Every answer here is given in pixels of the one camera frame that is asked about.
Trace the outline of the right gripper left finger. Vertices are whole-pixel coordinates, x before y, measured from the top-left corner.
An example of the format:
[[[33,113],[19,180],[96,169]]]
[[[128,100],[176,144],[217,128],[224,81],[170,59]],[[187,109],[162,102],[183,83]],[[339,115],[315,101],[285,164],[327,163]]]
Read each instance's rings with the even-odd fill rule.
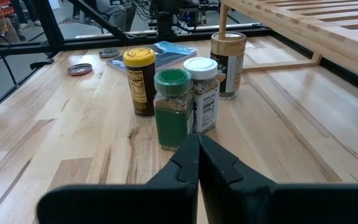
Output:
[[[200,142],[192,134],[145,184],[65,185],[37,205],[39,224],[196,224]]]

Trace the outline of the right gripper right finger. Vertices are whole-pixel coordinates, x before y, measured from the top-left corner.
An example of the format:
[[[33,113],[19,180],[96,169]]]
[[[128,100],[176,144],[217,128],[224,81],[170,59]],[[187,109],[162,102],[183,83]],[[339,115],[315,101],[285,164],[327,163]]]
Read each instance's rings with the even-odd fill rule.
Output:
[[[279,184],[208,136],[199,141],[210,224],[358,224],[358,184]]]

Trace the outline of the green lid spice jar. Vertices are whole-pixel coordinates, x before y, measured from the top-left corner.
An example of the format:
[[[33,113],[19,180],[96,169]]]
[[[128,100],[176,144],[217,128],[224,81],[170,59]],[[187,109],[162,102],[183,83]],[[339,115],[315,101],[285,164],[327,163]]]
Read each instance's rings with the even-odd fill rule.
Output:
[[[162,149],[175,151],[193,132],[191,74],[179,68],[161,70],[154,84],[158,143]]]

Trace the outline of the white lid bagel seasoning jar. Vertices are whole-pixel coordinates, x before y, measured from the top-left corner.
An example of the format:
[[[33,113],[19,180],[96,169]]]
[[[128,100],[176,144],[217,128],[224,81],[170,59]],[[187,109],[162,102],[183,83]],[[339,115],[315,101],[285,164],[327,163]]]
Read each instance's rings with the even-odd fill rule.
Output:
[[[218,64],[205,57],[189,58],[183,63],[185,71],[191,74],[194,97],[194,132],[205,133],[217,123],[219,80]]]

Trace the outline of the yellow lid onion spice jar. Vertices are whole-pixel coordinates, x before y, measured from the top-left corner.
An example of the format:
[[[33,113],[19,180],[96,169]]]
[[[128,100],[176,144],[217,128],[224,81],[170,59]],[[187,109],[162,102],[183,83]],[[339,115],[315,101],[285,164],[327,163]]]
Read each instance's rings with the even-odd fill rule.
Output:
[[[123,55],[127,79],[136,116],[154,116],[155,52],[147,47],[127,50]]]

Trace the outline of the tall jar with tan lid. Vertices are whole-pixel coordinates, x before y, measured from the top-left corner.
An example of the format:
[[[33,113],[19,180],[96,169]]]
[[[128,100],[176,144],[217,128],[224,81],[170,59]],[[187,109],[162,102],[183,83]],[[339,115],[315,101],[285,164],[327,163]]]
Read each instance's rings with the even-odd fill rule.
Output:
[[[210,57],[218,63],[219,98],[231,100],[241,84],[247,37],[239,32],[217,32],[211,36]]]

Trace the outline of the wooden slatted shelf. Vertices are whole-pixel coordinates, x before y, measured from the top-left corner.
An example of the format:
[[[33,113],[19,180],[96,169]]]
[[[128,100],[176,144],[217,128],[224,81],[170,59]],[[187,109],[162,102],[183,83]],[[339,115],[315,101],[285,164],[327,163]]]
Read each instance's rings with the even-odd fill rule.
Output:
[[[358,0],[221,0],[358,74]]]

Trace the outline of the blue cover book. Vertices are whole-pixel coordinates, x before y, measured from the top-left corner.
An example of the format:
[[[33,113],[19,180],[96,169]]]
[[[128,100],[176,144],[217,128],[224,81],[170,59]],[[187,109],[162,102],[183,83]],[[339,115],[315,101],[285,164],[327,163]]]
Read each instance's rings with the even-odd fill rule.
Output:
[[[195,47],[187,47],[167,41],[146,45],[146,47],[152,49],[156,54],[155,65],[157,72],[185,61],[190,57],[194,57],[197,54],[197,48]]]

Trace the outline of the round silver metal lid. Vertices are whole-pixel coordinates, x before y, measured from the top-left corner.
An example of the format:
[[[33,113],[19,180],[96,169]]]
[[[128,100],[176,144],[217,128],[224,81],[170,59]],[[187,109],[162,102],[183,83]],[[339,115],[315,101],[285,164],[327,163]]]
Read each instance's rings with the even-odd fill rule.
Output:
[[[93,66],[89,63],[79,63],[73,65],[67,69],[67,72],[71,76],[84,75],[93,70]]]
[[[99,56],[101,58],[113,58],[120,54],[119,49],[117,48],[110,48],[110,49],[102,49],[99,51]]]

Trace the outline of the cardboard box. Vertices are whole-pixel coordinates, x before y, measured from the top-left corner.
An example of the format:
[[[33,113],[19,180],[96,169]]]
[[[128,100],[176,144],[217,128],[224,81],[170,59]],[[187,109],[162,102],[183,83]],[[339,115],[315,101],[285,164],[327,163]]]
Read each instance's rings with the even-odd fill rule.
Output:
[[[15,27],[8,18],[0,18],[0,43],[6,43],[4,40],[9,42],[20,42],[19,35],[17,34]]]

